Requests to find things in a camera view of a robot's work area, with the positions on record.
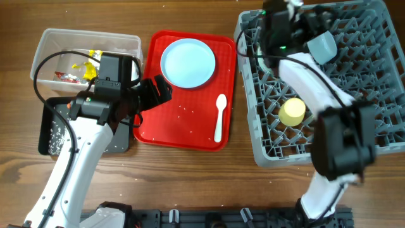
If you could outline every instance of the spoon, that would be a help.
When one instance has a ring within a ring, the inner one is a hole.
[[[227,106],[227,97],[221,94],[216,99],[216,107],[218,108],[218,119],[216,121],[214,141],[219,143],[222,139],[222,114],[223,110]]]

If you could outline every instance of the transparent container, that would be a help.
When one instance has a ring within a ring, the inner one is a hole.
[[[143,62],[140,38],[136,35],[112,34],[82,30],[49,28],[44,31],[34,56],[31,68],[31,79],[38,64],[49,55],[58,51],[79,51],[88,54],[90,50],[101,50],[104,53],[125,54]],[[63,82],[55,77],[55,72],[71,73],[82,77],[85,68],[72,69],[73,64],[82,64],[89,59],[77,54],[64,54],[50,59],[40,70],[37,81],[52,90],[79,92],[86,89],[86,84]]]

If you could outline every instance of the wooden table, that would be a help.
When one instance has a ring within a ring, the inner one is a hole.
[[[29,78],[32,59],[47,28],[95,30],[138,35],[142,50],[153,33],[181,30],[232,37],[240,12],[262,1],[187,2],[108,0],[16,0],[0,4],[0,226],[22,224],[38,200],[55,161],[37,152],[42,104]],[[327,2],[307,0],[306,3]],[[404,1],[387,1],[405,44]],[[294,206],[307,190],[312,165],[259,168],[247,126],[246,97],[237,75],[230,139],[219,153],[148,146],[133,142],[122,155],[100,160],[84,209],[103,201],[135,209],[204,210]],[[57,96],[45,87],[45,97]],[[366,184],[351,187],[341,205],[353,208],[356,227],[405,226],[405,153],[381,156],[366,171]]]

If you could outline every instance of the plate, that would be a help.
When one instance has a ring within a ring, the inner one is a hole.
[[[206,83],[215,70],[215,56],[197,39],[180,39],[163,51],[160,68],[171,84],[185,89]]]

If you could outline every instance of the dish rack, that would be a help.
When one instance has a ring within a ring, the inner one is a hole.
[[[338,47],[337,58],[320,68],[331,80],[356,99],[375,103],[375,145],[379,155],[405,151],[405,57],[385,3],[360,0],[322,4],[338,13],[331,33]],[[303,6],[307,11],[315,5]],[[236,40],[240,51],[257,54],[261,11],[239,15]],[[247,99],[247,120],[254,159],[260,167],[309,163],[314,118],[307,111],[302,123],[286,127],[278,121],[278,110],[297,94],[262,71],[258,60],[238,56]]]

